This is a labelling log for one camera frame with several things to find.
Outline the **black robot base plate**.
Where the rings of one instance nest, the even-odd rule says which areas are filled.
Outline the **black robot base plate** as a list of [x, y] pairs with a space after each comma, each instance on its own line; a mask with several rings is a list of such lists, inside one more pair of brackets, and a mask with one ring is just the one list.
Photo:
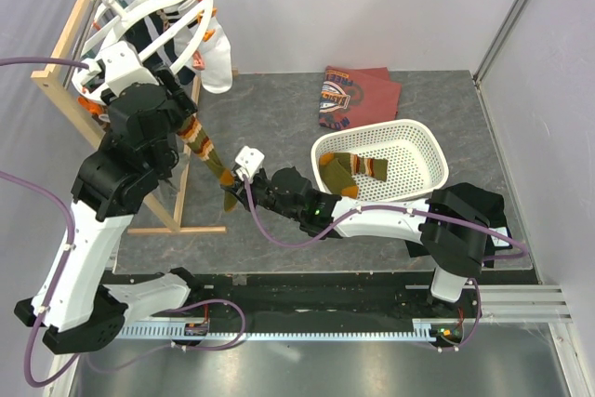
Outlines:
[[188, 303], [207, 300], [216, 331], [236, 331], [245, 313], [249, 334], [409, 332], [415, 320], [459, 322], [477, 313], [474, 289], [454, 304], [430, 295], [433, 275], [422, 272], [248, 274], [237, 285], [229, 275], [197, 275]]

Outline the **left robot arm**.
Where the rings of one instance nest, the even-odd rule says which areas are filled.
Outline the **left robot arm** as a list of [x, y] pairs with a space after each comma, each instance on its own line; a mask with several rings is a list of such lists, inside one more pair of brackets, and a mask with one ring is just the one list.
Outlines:
[[193, 316], [204, 306], [203, 292], [182, 268], [140, 284], [101, 282], [145, 196], [171, 178], [179, 162], [176, 134], [196, 111], [169, 69], [151, 76], [106, 93], [110, 127], [79, 168], [64, 246], [39, 292], [15, 306], [25, 325], [45, 328], [43, 342], [54, 354], [98, 351], [138, 320], [174, 309]]

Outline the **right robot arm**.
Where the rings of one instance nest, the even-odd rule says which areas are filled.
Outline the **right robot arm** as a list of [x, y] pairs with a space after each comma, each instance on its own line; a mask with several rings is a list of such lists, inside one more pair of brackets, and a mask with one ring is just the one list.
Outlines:
[[294, 167], [270, 179], [260, 169], [247, 180], [238, 175], [222, 189], [255, 213], [258, 207], [295, 221], [313, 241], [374, 236], [421, 247], [436, 263], [428, 310], [440, 317], [459, 305], [467, 280], [482, 270], [490, 220], [451, 190], [408, 202], [370, 202], [318, 191]]

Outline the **olive striped sock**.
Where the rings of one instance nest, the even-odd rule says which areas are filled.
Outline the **olive striped sock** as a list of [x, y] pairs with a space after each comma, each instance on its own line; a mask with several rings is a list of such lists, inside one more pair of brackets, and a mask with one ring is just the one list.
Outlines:
[[388, 165], [386, 159], [363, 157], [352, 152], [327, 152], [318, 160], [319, 174], [327, 189], [352, 199], [359, 195], [356, 176], [365, 175], [385, 182]]
[[233, 185], [234, 178], [231, 171], [220, 160], [213, 141], [194, 114], [184, 121], [177, 134], [184, 144], [205, 163], [221, 187]]

